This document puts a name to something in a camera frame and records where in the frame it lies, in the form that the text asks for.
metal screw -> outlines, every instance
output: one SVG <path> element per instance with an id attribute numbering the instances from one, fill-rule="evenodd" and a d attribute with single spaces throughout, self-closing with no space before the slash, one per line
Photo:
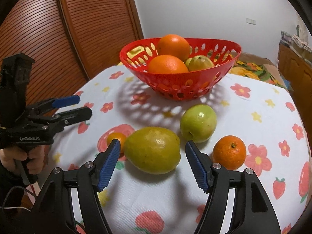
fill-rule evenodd
<path id="1" fill-rule="evenodd" d="M 93 162 L 92 161 L 89 161 L 89 162 L 85 163 L 85 167 L 87 167 L 87 168 L 91 168 L 92 166 L 93 166 Z"/>
<path id="2" fill-rule="evenodd" d="M 56 167 L 53 169 L 53 173 L 58 174 L 60 172 L 60 168 Z"/>
<path id="3" fill-rule="evenodd" d="M 215 169 L 220 169 L 221 167 L 222 167 L 222 165 L 220 165 L 219 163 L 213 164 L 213 168 L 215 168 Z"/>
<path id="4" fill-rule="evenodd" d="M 247 169 L 246 169 L 246 172 L 247 172 L 248 174 L 253 174 L 253 169 L 247 168 Z"/>

green apple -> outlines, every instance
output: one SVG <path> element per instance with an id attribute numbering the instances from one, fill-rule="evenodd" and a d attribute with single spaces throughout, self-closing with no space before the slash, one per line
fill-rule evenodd
<path id="1" fill-rule="evenodd" d="M 184 62 L 184 64 L 188 67 L 188 65 L 190 64 L 190 61 L 192 60 L 192 58 L 188 58 L 185 62 Z"/>
<path id="2" fill-rule="evenodd" d="M 216 129 L 217 117 L 214 110 L 204 104 L 194 105 L 183 114 L 180 131 L 187 141 L 202 143 L 208 140 Z"/>
<path id="3" fill-rule="evenodd" d="M 189 71 L 203 70 L 214 67 L 213 62 L 205 55 L 197 55 L 188 64 Z"/>

wooden cabinet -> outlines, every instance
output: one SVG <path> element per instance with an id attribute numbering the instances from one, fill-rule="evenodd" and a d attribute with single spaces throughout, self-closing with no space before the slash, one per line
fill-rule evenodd
<path id="1" fill-rule="evenodd" d="M 290 48 L 280 44 L 278 69 L 291 82 L 291 96 L 312 145 L 312 67 Z"/>
<path id="2" fill-rule="evenodd" d="M 19 0 L 0 26 L 2 59 L 33 59 L 27 104 L 74 94 L 143 38 L 134 0 Z"/>

sleeve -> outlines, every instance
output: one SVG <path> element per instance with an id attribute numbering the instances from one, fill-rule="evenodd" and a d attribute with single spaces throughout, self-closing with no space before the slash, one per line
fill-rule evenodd
<path id="1" fill-rule="evenodd" d="M 0 161 L 0 206 L 2 206 L 4 199 L 13 186 L 25 187 L 20 176 L 16 176 L 4 168 Z M 5 203 L 5 207 L 19 207 L 24 195 L 24 190 L 14 189 Z"/>

floral tablecloth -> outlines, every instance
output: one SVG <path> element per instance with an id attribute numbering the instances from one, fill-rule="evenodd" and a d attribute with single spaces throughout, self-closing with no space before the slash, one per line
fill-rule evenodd
<path id="1" fill-rule="evenodd" d="M 309 149 L 299 114 L 286 90 L 258 80 L 227 74 L 199 99 L 175 102 L 164 99 L 139 81 L 124 66 L 113 66 L 89 81 L 77 93 L 78 105 L 88 106 L 87 122 L 66 127 L 55 136 L 42 184 L 51 170 L 78 168 L 107 148 L 113 131 L 131 134 L 145 126 L 169 128 L 180 137 L 181 115 L 189 107 L 206 103 L 217 114 L 215 133 L 199 149 L 210 154 L 225 135 L 240 137 L 247 146 L 246 161 L 239 168 L 254 169 L 262 182 L 285 234 L 305 208 L 309 183 Z M 197 187 L 185 156 L 166 175 L 137 170 L 123 156 L 118 160 L 109 186 L 99 193 L 102 209 L 114 234 L 190 234 L 202 215 L 208 195 Z M 76 189 L 72 189 L 74 215 L 82 221 Z M 221 233 L 228 231 L 234 203 L 230 190 Z"/>

